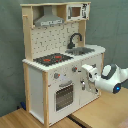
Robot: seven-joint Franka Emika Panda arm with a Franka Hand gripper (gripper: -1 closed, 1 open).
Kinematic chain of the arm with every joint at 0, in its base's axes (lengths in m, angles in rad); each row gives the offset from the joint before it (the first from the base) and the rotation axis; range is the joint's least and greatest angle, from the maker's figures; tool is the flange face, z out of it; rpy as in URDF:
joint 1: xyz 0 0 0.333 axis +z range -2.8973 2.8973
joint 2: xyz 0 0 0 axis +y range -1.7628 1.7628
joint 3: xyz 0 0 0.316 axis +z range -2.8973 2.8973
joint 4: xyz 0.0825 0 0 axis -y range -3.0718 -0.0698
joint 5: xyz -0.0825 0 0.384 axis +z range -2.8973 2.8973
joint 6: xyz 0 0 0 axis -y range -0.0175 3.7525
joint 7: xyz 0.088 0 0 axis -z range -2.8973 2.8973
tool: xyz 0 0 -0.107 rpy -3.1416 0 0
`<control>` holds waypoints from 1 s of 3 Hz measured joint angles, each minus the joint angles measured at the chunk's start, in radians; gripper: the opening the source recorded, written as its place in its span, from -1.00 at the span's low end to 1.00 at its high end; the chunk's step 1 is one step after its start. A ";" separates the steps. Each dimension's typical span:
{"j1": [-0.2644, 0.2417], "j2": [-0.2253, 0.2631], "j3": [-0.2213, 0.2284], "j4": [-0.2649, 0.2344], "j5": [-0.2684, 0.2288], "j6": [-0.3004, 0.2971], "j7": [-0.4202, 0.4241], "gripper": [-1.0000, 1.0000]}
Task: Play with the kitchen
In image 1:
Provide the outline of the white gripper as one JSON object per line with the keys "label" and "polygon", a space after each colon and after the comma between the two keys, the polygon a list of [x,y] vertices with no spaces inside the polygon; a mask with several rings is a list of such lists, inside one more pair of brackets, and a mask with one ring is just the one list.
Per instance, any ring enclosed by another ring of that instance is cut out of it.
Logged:
{"label": "white gripper", "polygon": [[81,83],[85,88],[89,87],[90,82],[94,82],[99,75],[98,68],[93,65],[84,64],[82,66]]}

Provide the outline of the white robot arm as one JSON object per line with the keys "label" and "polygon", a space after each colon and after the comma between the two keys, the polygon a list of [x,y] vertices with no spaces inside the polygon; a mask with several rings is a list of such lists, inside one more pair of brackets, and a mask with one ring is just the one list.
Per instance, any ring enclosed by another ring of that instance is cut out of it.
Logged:
{"label": "white robot arm", "polygon": [[106,65],[102,73],[92,66],[84,64],[82,69],[88,73],[88,79],[97,89],[101,89],[113,94],[121,90],[121,85],[128,80],[128,68],[121,69],[116,64]]}

